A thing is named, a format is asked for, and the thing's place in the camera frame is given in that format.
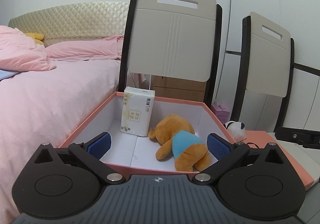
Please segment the panda plush toy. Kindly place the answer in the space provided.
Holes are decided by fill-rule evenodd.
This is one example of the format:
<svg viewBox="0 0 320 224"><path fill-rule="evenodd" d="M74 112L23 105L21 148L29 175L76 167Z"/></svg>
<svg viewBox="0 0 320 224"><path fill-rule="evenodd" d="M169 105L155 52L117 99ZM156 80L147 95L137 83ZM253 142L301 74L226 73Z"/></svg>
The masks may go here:
<svg viewBox="0 0 320 224"><path fill-rule="evenodd" d="M246 139L245 124L239 121L228 121L224 127L236 142L241 142Z"/></svg>

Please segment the white tissue pack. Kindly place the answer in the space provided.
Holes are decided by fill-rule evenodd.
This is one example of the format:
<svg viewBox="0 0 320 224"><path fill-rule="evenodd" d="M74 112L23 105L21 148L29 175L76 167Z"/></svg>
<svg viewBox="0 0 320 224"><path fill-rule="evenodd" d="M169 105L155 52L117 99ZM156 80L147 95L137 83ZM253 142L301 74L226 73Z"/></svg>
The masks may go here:
<svg viewBox="0 0 320 224"><path fill-rule="evenodd" d="M155 91L127 86L123 96L121 132L146 137L154 100Z"/></svg>

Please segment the small purple box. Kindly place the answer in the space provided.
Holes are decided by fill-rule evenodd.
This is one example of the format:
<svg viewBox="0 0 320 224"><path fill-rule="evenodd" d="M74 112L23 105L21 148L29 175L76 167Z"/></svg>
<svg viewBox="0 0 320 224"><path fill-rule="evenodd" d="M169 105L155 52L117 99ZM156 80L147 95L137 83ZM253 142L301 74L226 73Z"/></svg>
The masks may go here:
<svg viewBox="0 0 320 224"><path fill-rule="evenodd" d="M221 104L216 104L216 103L212 104L211 110L222 124L225 124L228 121L229 110L224 106L222 106Z"/></svg>

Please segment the pink open storage box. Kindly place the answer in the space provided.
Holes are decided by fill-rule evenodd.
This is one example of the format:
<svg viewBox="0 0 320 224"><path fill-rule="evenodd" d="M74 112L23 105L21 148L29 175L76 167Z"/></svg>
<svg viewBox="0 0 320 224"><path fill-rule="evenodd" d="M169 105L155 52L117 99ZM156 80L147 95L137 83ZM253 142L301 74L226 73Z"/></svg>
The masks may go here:
<svg viewBox="0 0 320 224"><path fill-rule="evenodd" d="M123 109L123 93L113 93L61 144L67 147L76 141L86 142L101 132L111 135L111 148L101 161L126 178L133 174L169 175L176 174L174 158L169 155L165 161L155 158L159 143L148 137L139 137L121 132L120 121ZM156 97L150 120L150 127L156 126L164 117L176 114L187 119L195 134L203 141L215 133L230 143L234 138L202 102Z"/></svg>

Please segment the brown teddy bear blue shirt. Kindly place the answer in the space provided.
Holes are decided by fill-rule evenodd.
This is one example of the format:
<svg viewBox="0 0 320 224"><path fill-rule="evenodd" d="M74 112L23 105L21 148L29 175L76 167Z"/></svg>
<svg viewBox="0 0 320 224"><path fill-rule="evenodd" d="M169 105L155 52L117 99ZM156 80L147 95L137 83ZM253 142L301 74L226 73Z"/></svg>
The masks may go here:
<svg viewBox="0 0 320 224"><path fill-rule="evenodd" d="M148 137L161 145L155 154L157 160L174 156L176 171L203 171L211 165L206 143L195 135L192 124L179 115L166 116L149 131Z"/></svg>

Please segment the pink box lid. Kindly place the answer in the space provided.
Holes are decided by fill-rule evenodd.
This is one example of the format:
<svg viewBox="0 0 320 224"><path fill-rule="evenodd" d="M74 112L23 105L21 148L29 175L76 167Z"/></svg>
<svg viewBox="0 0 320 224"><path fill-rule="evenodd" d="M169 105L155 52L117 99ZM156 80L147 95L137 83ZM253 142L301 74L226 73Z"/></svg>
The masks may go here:
<svg viewBox="0 0 320 224"><path fill-rule="evenodd" d="M317 163L306 155L293 156L289 151L265 131L250 131L245 130L246 139L244 143L253 143L259 148L270 148L279 153L279 158L285 163L292 165L299 178L304 184L306 190L309 190L313 185L319 181L319 166Z"/></svg>

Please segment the pink bed sheet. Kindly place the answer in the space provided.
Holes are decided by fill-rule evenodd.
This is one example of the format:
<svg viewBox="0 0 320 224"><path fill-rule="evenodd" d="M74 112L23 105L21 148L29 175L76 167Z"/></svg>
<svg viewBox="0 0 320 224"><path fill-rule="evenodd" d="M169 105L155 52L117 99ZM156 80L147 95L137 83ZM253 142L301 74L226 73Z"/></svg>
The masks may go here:
<svg viewBox="0 0 320 224"><path fill-rule="evenodd" d="M11 189L37 147L61 145L117 89L116 60L55 65L1 81L1 223L18 215Z"/></svg>

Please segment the wooden drawer cabinet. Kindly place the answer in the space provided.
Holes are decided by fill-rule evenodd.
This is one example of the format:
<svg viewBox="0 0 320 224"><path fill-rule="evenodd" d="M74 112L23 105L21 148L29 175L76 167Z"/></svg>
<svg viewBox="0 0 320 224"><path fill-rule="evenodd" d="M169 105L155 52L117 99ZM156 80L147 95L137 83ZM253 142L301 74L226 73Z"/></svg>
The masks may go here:
<svg viewBox="0 0 320 224"><path fill-rule="evenodd" d="M157 97L203 102L206 83L152 76L151 89Z"/></svg>

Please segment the beige chair with white seat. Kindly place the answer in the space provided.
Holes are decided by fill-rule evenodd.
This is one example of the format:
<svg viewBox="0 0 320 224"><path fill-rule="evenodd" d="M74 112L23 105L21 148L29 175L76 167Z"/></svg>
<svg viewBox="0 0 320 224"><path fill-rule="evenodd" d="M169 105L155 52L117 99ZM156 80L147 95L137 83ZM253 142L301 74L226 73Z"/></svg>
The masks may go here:
<svg viewBox="0 0 320 224"><path fill-rule="evenodd" d="M251 131L273 132L281 127L290 100L294 58L295 42L286 29L256 12L243 18L231 120Z"/></svg>

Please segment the pink pillow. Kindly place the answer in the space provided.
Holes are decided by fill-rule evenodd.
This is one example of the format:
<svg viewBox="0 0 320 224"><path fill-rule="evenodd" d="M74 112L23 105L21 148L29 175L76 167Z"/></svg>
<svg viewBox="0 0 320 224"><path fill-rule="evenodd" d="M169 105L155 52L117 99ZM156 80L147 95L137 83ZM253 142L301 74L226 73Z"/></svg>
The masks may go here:
<svg viewBox="0 0 320 224"><path fill-rule="evenodd" d="M65 41L48 46L45 51L51 60L121 60L123 35L88 41Z"/></svg>

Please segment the pink duvet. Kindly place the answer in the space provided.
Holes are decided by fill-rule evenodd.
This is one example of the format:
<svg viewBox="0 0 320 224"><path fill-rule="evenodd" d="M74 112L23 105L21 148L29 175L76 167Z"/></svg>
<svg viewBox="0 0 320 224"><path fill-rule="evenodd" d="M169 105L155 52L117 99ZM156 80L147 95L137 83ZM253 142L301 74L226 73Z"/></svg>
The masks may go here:
<svg viewBox="0 0 320 224"><path fill-rule="evenodd" d="M0 68L5 71L50 71L44 45L37 44L19 29L1 26Z"/></svg>

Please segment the beige chair near bed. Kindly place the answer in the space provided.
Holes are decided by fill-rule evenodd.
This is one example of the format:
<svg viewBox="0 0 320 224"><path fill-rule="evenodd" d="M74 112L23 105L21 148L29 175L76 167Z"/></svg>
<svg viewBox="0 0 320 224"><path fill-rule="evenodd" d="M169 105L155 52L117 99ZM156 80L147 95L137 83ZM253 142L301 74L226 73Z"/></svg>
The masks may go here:
<svg viewBox="0 0 320 224"><path fill-rule="evenodd" d="M118 90L127 72L205 82L213 100L219 63L222 7L216 0L130 0Z"/></svg>

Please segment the yellow plush toy on bed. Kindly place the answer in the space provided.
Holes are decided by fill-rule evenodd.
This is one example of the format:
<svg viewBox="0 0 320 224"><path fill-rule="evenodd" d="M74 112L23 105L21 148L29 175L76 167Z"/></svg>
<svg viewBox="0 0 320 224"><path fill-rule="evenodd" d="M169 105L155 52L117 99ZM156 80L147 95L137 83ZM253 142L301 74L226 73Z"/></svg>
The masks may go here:
<svg viewBox="0 0 320 224"><path fill-rule="evenodd" d="M42 33L33 33L33 32L29 32L29 33L25 33L25 35L27 37L31 37L36 44L40 44L40 45L44 45L44 34Z"/></svg>

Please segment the beige quilted headboard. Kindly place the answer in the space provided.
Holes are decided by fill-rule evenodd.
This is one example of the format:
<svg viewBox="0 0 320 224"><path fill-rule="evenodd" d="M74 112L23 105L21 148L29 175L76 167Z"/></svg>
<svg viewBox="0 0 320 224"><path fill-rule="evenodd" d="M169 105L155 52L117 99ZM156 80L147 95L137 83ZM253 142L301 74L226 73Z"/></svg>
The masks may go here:
<svg viewBox="0 0 320 224"><path fill-rule="evenodd" d="M128 2L69 4L12 18L8 26L43 34L45 46L64 41L88 41L123 35L128 10Z"/></svg>

